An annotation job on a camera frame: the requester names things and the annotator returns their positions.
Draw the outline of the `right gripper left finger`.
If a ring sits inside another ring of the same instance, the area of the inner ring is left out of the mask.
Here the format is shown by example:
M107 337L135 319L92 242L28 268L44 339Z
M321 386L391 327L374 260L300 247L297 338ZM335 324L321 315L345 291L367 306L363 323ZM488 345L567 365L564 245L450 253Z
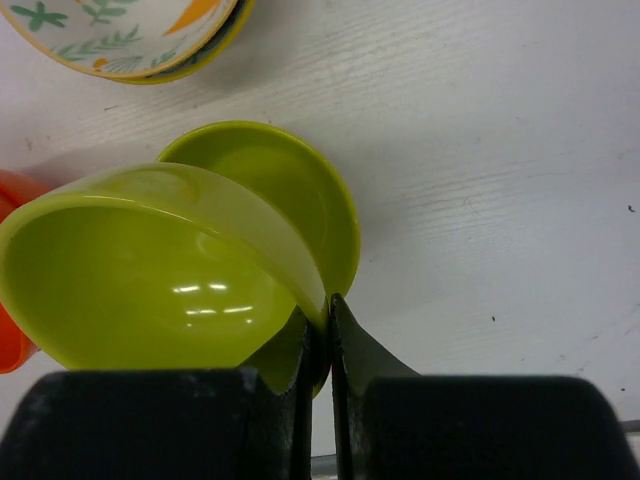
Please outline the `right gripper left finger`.
M300 310L233 369L54 372L1 441L5 479L307 479L313 333Z

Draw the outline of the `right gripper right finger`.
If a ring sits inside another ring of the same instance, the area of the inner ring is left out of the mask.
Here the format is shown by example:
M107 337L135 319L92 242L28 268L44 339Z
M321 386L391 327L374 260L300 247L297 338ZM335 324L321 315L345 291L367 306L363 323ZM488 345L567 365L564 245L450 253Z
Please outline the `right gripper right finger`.
M422 375L330 300L342 479L635 479L620 421L569 376Z

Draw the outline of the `green bowl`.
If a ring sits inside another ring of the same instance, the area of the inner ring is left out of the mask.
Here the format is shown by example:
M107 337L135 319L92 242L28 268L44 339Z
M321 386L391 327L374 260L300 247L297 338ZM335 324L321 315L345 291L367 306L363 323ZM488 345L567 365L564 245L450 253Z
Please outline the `green bowl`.
M22 329L69 369L168 366L168 240L155 163L92 175L16 212Z
M329 298L358 268L360 232L333 166L281 129L231 121L196 129L158 158L168 240L163 335L168 366L251 362L288 380L293 351L259 350L300 310L319 344Z

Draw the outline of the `orange bowl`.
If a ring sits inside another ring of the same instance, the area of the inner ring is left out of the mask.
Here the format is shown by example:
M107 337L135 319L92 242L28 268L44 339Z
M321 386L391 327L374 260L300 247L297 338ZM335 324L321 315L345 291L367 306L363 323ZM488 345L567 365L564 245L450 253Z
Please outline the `orange bowl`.
M15 251L16 212L50 188L19 172L1 170L1 374L14 372L38 350L22 329L21 309L17 306L24 283L22 265L11 257Z

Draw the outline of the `floral leaf patterned bowl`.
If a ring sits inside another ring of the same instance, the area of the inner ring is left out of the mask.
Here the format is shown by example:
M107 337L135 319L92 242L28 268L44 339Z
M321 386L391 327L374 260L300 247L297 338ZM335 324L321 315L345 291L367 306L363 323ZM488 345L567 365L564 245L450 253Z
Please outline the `floral leaf patterned bowl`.
M229 19L235 1L3 1L1 14L31 45L84 74L129 80L190 59Z

